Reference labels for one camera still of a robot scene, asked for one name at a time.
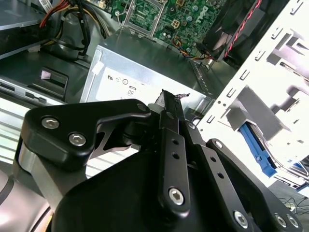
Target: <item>black wire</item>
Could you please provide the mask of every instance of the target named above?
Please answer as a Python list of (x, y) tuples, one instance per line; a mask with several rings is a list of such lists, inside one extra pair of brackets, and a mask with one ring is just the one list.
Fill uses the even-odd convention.
[(307, 200), (308, 197), (304, 197), (296, 206), (296, 215), (303, 215), (303, 214), (307, 214), (309, 213), (309, 210), (305, 211), (305, 212), (298, 212), (298, 208), (301, 208), (302, 209), (302, 206), (299, 206), (304, 200)]
[(80, 55), (84, 56), (84, 55), (86, 55), (88, 47), (90, 45), (90, 40), (91, 40), (91, 38), (90, 38), (91, 37), (90, 36), (90, 28), (89, 28), (89, 25), (88, 25), (86, 15), (85, 15), (84, 10), (83, 10), (83, 5), (82, 5), (81, 0), (75, 0), (75, 2), (78, 6), (79, 12), (82, 15), (81, 23), (83, 25), (82, 26), (82, 32), (83, 32), (83, 35), (85, 37), (85, 49), (83, 50), (83, 52), (80, 53)]
[(57, 38), (51, 38), (52, 41), (56, 42), (57, 44), (60, 44), (62, 46), (65, 46), (69, 49), (72, 49), (72, 50), (75, 50), (75, 51), (83, 51), (85, 49), (85, 47), (76, 47), (70, 43), (67, 43), (67, 42), (64, 42), (60, 39), (57, 39)]
[(101, 21), (100, 21), (100, 19), (98, 18), (98, 15), (97, 15), (97, 13), (95, 12), (95, 10), (94, 10), (91, 6), (89, 6), (89, 5), (85, 4), (85, 3), (83, 3), (83, 7), (84, 7), (86, 10), (88, 10), (88, 11), (91, 13), (91, 15), (98, 21), (99, 27), (100, 27), (100, 32), (101, 32), (103, 38), (106, 39), (106, 38), (107, 38), (106, 32), (105, 32), (104, 27), (102, 26)]
[[(66, 17), (68, 16), (68, 14), (73, 13), (73, 12), (79, 12), (79, 10), (78, 10), (78, 9), (69, 9), (69, 10), (67, 10), (67, 11), (63, 14), (63, 17), (66, 18)], [(81, 26), (81, 27), (84, 26), (83, 23), (81, 22), (80, 18), (79, 18), (79, 23), (80, 23), (80, 26)], [(61, 38), (61, 36), (62, 36), (62, 34), (63, 34), (63, 26), (64, 26), (64, 20), (62, 20), (62, 21), (60, 22), (60, 27), (59, 27), (59, 30), (58, 30), (58, 32), (57, 32), (57, 35), (60, 33), (59, 38)], [(68, 47), (68, 48), (70, 48), (70, 49), (72, 49), (72, 50), (81, 51), (81, 50), (87, 49), (86, 46), (83, 47), (83, 48), (76, 47), (76, 46), (74, 46), (74, 45), (72, 45), (72, 44), (69, 44), (69, 43), (64, 42), (64, 41), (62, 41), (62, 40), (60, 40), (60, 39), (57, 39), (57, 38), (52, 38), (51, 40), (52, 40), (52, 41), (55, 41), (56, 43), (59, 43), (60, 45), (63, 45), (63, 46), (65, 46), (65, 47)], [(80, 60), (78, 57), (77, 57), (77, 58), (69, 58), (69, 57), (61, 56), (61, 55), (54, 54), (54, 53), (52, 53), (52, 55), (55, 56), (55, 57), (57, 57), (57, 58), (63, 59), (63, 60), (65, 60), (65, 61), (70, 61), (70, 62), (74, 62), (74, 61)]]

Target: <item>slot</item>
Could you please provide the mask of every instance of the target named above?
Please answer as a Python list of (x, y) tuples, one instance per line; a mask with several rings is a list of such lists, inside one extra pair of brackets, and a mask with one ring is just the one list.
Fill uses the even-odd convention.
[(31, 98), (33, 100), (37, 100), (37, 101), (39, 101), (40, 103), (43, 103), (43, 104), (47, 103), (47, 100), (45, 98), (36, 97), (36, 96), (34, 96), (34, 94), (29, 93), (29, 92), (26, 92), (25, 96), (28, 97), (28, 98)]
[(12, 86), (10, 86), (10, 85), (7, 85), (7, 84), (5, 84), (5, 83), (0, 82), (0, 87), (4, 88), (4, 89), (6, 89), (6, 90), (9, 90), (9, 91), (15, 92), (15, 88), (14, 88), (14, 87), (12, 87)]

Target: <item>motherboard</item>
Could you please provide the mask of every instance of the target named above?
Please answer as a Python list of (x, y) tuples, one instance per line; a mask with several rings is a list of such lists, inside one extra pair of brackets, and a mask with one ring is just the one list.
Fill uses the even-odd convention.
[(227, 0), (87, 0), (132, 31), (199, 57), (196, 48)]

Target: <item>orange wire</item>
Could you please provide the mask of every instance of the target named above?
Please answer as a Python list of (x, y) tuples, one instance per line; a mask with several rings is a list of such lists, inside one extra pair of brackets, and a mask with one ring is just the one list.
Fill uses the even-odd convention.
[(40, 28), (45, 24), (45, 21), (47, 19), (47, 17), (49, 16), (49, 14), (57, 7), (59, 7), (61, 4), (64, 3), (65, 0), (61, 0), (54, 8), (50, 9), (50, 11), (44, 16), (44, 18), (42, 19), (42, 22), (40, 23)]

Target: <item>yellow wire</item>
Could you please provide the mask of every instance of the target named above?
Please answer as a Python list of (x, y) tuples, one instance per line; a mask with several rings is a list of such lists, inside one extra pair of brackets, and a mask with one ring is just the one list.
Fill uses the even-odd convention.
[[(61, 9), (61, 10), (58, 10), (56, 11), (55, 13), (59, 13), (59, 12), (62, 12), (62, 11), (65, 11), (66, 9), (70, 8), (70, 5), (69, 6), (66, 6), (65, 8)], [(61, 32), (62, 32), (62, 29), (60, 29), (60, 32), (58, 33), (58, 35), (56, 36), (56, 38), (58, 39), (58, 37), (61, 35)], [(50, 40), (49, 42), (46, 42), (43, 44), (43, 46), (47, 46), (47, 45), (52, 45), (54, 44), (55, 42)]]
[(99, 22), (92, 16), (92, 14), (88, 10), (84, 9), (84, 11), (93, 19), (93, 21), (95, 21), (98, 26), (100, 26)]
[[(63, 8), (63, 9), (61, 9), (61, 10), (59, 10), (59, 11), (56, 11), (57, 13), (58, 12), (61, 12), (61, 11), (64, 11), (64, 10), (66, 10), (66, 9), (68, 9), (70, 6), (67, 6), (67, 7), (65, 7), (65, 8)], [(93, 21), (95, 21), (95, 23), (100, 27), (100, 23), (92, 16), (92, 14), (88, 11), (88, 10), (86, 10), (86, 9), (84, 9), (83, 8), (83, 10), (93, 19)], [(60, 32), (58, 33), (58, 35), (56, 36), (56, 38), (58, 39), (58, 36), (60, 36), (61, 35), (61, 32), (62, 32), (62, 29), (60, 30)], [(45, 44), (43, 44), (43, 46), (47, 46), (47, 45), (52, 45), (52, 44), (54, 44), (55, 42), (54, 41), (49, 41), (49, 42), (47, 42), (47, 43), (45, 43)]]

